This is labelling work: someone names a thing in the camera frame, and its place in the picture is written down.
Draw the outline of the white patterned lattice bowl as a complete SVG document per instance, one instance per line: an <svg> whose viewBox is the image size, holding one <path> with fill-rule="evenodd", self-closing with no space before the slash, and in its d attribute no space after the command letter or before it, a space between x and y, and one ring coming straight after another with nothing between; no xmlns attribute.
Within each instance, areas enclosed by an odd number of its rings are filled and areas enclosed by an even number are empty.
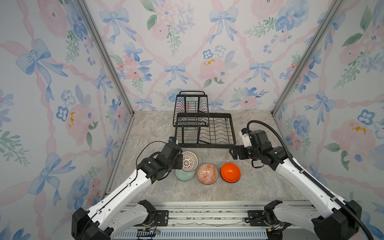
<svg viewBox="0 0 384 240"><path fill-rule="evenodd" d="M191 151L183 152L183 167L184 172L193 172L199 165L198 157L195 153Z"/></svg>

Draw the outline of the orange plastic bowl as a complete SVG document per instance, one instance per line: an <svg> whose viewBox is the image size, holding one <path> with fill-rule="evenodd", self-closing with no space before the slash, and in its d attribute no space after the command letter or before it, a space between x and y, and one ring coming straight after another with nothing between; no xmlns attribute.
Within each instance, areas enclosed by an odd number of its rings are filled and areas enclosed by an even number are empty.
<svg viewBox="0 0 384 240"><path fill-rule="evenodd" d="M220 175L227 183L236 183L241 178L241 170L233 163L226 163L220 169Z"/></svg>

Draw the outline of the mint green ribbed bowl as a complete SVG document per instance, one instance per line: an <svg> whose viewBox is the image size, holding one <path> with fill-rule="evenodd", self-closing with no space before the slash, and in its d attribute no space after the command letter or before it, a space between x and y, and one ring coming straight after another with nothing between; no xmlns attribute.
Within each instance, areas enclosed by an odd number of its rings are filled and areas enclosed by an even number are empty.
<svg viewBox="0 0 384 240"><path fill-rule="evenodd" d="M194 177L195 171L185 172L183 170L176 170L175 175L179 181L188 182Z"/></svg>

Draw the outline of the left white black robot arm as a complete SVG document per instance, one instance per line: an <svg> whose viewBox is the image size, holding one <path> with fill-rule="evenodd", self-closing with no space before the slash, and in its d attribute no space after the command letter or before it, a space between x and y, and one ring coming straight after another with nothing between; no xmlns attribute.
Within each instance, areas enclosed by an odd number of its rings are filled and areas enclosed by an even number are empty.
<svg viewBox="0 0 384 240"><path fill-rule="evenodd" d="M182 148L173 142L164 145L137 164L136 170L114 191L88 210L72 215L71 235L75 240L111 240L136 225L150 225L156 208L142 200L128 211L123 208L140 192L165 179L172 170L182 169Z"/></svg>

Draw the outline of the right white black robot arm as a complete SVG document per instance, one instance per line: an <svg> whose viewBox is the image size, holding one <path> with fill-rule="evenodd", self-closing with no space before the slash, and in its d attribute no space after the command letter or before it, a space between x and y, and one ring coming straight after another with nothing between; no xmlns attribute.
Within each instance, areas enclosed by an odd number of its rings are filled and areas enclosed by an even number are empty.
<svg viewBox="0 0 384 240"><path fill-rule="evenodd" d="M240 131L243 144L230 149L233 159L261 161L293 184L311 202L313 210L293 207L274 200L264 207L263 221L273 232L289 225L308 230L321 240L349 240L362 230L362 208L355 201L345 201L306 171L286 150L273 147L265 131Z"/></svg>

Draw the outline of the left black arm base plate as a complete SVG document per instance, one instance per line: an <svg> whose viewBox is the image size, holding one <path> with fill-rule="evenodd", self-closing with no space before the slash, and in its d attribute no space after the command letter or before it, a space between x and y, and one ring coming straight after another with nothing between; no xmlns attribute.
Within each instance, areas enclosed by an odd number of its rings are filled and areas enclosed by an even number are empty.
<svg viewBox="0 0 384 240"><path fill-rule="evenodd" d="M152 227L167 227L169 222L169 211L168 210L156 210L151 222Z"/></svg>

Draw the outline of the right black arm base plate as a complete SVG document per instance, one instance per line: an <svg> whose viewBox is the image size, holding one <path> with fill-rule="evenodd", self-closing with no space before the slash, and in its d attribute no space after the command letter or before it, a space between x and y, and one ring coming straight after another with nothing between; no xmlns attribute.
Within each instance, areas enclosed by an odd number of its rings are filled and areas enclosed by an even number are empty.
<svg viewBox="0 0 384 240"><path fill-rule="evenodd" d="M268 224L265 222L265 214L262 210L248 210L245 223L251 227L266 227Z"/></svg>

